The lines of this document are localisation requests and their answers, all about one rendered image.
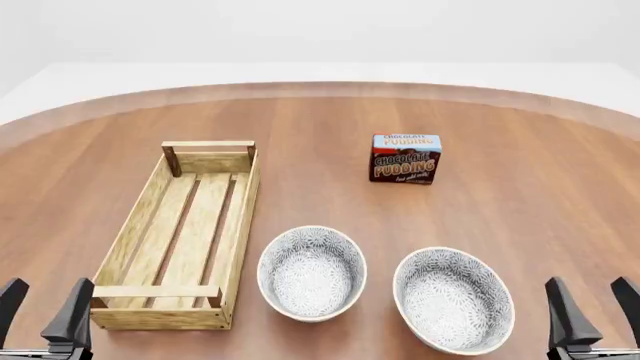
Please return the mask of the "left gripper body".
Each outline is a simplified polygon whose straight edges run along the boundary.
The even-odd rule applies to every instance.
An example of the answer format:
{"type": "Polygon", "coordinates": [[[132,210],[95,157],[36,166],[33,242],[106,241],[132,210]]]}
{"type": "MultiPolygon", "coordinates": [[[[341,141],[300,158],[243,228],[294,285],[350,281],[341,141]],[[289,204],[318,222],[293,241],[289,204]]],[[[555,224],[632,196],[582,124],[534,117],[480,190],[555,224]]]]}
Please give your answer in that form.
{"type": "Polygon", "coordinates": [[[48,348],[40,349],[5,349],[4,338],[0,338],[0,360],[92,360],[93,341],[66,343],[50,342],[48,348]]]}

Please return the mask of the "wooden slat tray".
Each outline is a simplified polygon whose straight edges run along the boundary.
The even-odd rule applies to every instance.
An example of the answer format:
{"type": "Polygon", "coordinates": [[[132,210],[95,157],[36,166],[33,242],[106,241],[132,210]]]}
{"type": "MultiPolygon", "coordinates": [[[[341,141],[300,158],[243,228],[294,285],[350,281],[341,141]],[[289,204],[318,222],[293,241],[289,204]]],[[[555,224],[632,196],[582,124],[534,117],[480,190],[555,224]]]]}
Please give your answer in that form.
{"type": "Polygon", "coordinates": [[[93,278],[111,331],[229,329],[260,183],[251,140],[169,141],[93,278]]]}

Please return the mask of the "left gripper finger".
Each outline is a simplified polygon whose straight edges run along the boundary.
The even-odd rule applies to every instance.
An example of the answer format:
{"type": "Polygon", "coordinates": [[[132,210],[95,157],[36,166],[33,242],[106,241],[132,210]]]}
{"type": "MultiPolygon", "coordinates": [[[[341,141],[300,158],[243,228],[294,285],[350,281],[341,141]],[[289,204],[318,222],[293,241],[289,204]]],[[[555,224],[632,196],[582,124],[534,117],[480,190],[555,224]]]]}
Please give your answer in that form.
{"type": "Polygon", "coordinates": [[[0,340],[5,340],[11,323],[28,293],[29,285],[21,278],[12,278],[0,290],[0,340]]]}
{"type": "Polygon", "coordinates": [[[50,345],[73,344],[74,347],[91,348],[89,314],[93,291],[92,281],[80,278],[60,311],[41,332],[41,337],[50,345]]]}

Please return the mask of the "patterned grey white bowl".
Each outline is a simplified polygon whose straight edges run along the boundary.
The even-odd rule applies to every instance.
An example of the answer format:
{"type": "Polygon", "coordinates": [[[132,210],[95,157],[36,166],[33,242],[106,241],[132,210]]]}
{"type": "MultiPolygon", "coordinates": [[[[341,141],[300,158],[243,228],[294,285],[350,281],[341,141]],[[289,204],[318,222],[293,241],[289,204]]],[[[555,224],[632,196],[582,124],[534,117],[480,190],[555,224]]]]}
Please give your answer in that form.
{"type": "Polygon", "coordinates": [[[410,331],[442,353],[491,353],[515,326],[514,302],[502,279],[482,260],[454,248],[408,254],[394,272],[392,293],[410,331]]]}
{"type": "Polygon", "coordinates": [[[256,268],[265,301],[292,320],[322,323],[349,310],[368,276],[361,248],[331,227],[286,230],[262,251],[256,268]]]}

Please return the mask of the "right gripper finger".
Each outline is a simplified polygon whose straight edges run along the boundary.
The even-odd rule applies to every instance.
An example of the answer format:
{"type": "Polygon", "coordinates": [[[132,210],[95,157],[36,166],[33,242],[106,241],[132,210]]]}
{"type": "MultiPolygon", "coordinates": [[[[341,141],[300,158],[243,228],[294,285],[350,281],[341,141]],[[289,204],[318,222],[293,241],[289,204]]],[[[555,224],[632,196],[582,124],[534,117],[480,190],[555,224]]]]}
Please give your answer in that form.
{"type": "Polygon", "coordinates": [[[611,283],[611,290],[632,330],[640,330],[640,290],[629,278],[620,277],[611,283]]]}
{"type": "Polygon", "coordinates": [[[590,347],[602,340],[602,334],[585,317],[561,278],[550,278],[545,291],[550,317],[550,348],[590,347]]]}

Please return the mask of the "chocolate pudding box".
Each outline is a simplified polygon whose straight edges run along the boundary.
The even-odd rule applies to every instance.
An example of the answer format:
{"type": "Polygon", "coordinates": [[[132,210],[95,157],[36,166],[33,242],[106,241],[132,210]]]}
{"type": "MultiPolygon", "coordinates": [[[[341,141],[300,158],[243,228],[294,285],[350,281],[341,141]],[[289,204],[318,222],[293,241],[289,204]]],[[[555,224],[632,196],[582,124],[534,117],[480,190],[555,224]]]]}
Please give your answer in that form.
{"type": "Polygon", "coordinates": [[[437,135],[374,134],[369,180],[431,185],[441,155],[442,144],[437,135]]]}

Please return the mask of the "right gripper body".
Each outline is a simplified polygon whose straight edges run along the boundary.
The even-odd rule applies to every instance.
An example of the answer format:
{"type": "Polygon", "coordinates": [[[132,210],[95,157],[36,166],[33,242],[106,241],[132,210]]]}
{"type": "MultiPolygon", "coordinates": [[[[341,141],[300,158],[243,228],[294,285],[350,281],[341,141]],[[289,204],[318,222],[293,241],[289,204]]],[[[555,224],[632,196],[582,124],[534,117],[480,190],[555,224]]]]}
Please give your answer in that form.
{"type": "Polygon", "coordinates": [[[640,345],[636,347],[594,348],[584,341],[549,342],[548,360],[640,360],[640,345]]]}

